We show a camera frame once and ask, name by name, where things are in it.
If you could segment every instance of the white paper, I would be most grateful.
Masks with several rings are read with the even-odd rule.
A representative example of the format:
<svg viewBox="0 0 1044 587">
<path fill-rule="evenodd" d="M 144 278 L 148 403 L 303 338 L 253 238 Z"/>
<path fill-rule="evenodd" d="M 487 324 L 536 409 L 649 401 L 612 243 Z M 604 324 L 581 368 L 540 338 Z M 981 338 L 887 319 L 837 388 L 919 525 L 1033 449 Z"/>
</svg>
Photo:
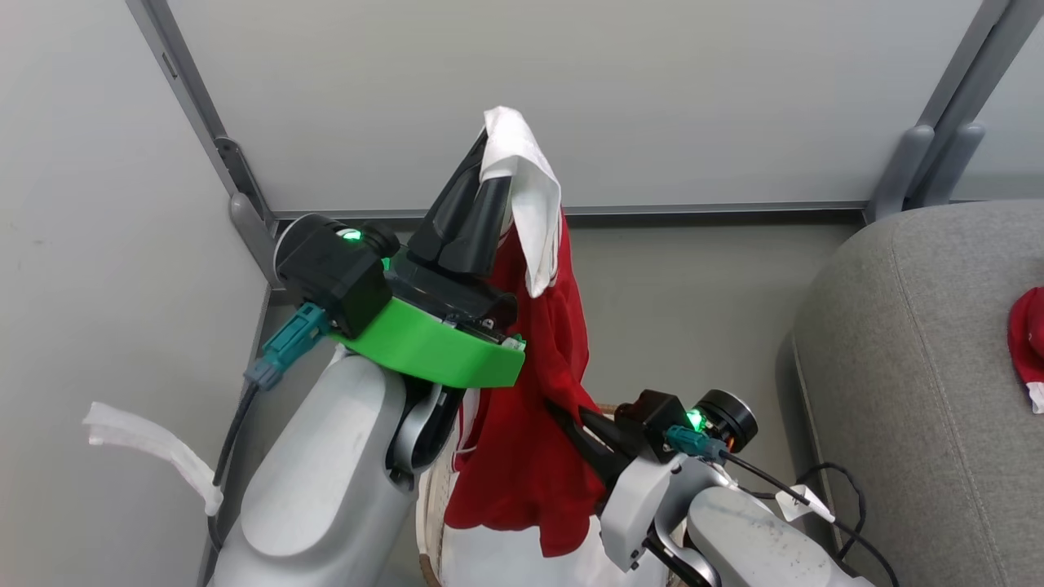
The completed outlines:
<svg viewBox="0 0 1044 587">
<path fill-rule="evenodd" d="M 790 489 L 792 489 L 798 495 L 808 499 L 811 507 L 805 506 L 801 501 L 798 501 L 793 497 L 787 495 L 785 492 L 780 491 L 776 494 L 776 501 L 779 502 L 780 510 L 783 513 L 783 518 L 785 518 L 786 521 L 792 522 L 809 512 L 814 512 L 817 516 L 828 522 L 834 521 L 834 515 L 830 513 L 830 509 L 823 504 L 823 501 L 816 497 L 812 490 L 803 485 L 796 485 Z"/>
<path fill-rule="evenodd" d="M 1030 381 L 1026 383 L 1029 389 L 1029 403 L 1033 405 L 1034 414 L 1044 414 L 1044 383 Z"/>
<path fill-rule="evenodd" d="M 539 298 L 554 284 L 562 239 L 562 188 L 518 111 L 485 112 L 488 140 L 479 181 L 512 177 L 512 218 L 526 262 L 526 290 Z"/>
<path fill-rule="evenodd" d="M 126 446 L 172 464 L 192 489 L 203 496 L 207 515 L 217 514 L 224 496 L 221 489 L 213 485 L 214 471 L 170 430 L 99 402 L 91 403 L 84 425 L 87 426 L 87 442 L 93 445 Z"/>
</svg>

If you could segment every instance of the gray sofa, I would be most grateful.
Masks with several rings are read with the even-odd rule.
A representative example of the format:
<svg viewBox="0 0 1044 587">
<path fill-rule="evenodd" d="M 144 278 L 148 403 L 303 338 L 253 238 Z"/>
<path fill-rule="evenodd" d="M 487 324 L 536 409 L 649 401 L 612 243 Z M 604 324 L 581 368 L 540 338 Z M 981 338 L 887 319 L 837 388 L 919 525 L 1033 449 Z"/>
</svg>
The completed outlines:
<svg viewBox="0 0 1044 587">
<path fill-rule="evenodd" d="M 1006 339 L 1039 285 L 1044 202 L 951 205 L 863 229 L 799 311 L 815 451 L 862 484 L 863 534 L 904 586 L 1044 586 L 1044 416 Z M 854 523 L 844 479 L 825 491 Z M 888 584 L 860 547 L 847 561 Z"/>
</svg>

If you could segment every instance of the gray wall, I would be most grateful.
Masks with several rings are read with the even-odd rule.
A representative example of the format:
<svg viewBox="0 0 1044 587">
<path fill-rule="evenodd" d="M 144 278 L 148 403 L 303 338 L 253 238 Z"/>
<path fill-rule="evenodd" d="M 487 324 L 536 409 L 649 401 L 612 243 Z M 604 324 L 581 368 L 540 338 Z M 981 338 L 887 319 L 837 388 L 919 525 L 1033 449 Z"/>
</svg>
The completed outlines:
<svg viewBox="0 0 1044 587">
<path fill-rule="evenodd" d="M 203 500 L 87 444 L 92 400 L 213 465 L 265 283 L 120 0 L 0 2 L 0 584 L 184 587 Z"/>
</svg>

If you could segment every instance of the white fabric strip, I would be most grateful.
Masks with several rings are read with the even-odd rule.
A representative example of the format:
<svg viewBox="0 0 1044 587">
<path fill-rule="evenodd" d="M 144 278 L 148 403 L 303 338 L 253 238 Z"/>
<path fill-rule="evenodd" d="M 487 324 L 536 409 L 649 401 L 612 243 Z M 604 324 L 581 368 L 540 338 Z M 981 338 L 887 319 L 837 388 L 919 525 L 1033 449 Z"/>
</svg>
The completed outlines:
<svg viewBox="0 0 1044 587">
<path fill-rule="evenodd" d="M 204 510 L 213 516 L 224 496 L 213 486 L 214 471 L 170 430 L 122 409 L 99 402 L 91 403 L 84 418 L 87 442 L 93 445 L 126 446 L 159 456 L 172 464 L 204 499 Z"/>
</svg>

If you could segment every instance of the white label tag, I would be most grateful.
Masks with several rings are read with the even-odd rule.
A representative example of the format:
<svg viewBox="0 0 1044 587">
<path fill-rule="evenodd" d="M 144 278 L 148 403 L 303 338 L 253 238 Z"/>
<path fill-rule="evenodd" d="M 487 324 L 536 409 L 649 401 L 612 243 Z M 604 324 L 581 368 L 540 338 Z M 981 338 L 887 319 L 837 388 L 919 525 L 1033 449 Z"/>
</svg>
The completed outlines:
<svg viewBox="0 0 1044 587">
<path fill-rule="evenodd" d="M 830 510 L 823 504 L 823 501 L 815 496 L 815 493 L 813 493 L 812 490 L 803 485 L 796 485 L 790 489 L 792 489 L 798 495 L 808 499 L 809 506 L 805 506 L 801 501 L 798 501 L 782 491 L 777 493 L 776 501 L 780 504 L 780 510 L 783 512 L 783 517 L 786 521 L 792 522 L 809 512 L 815 512 L 817 516 L 828 522 L 834 521 L 833 514 L 831 514 Z"/>
</svg>

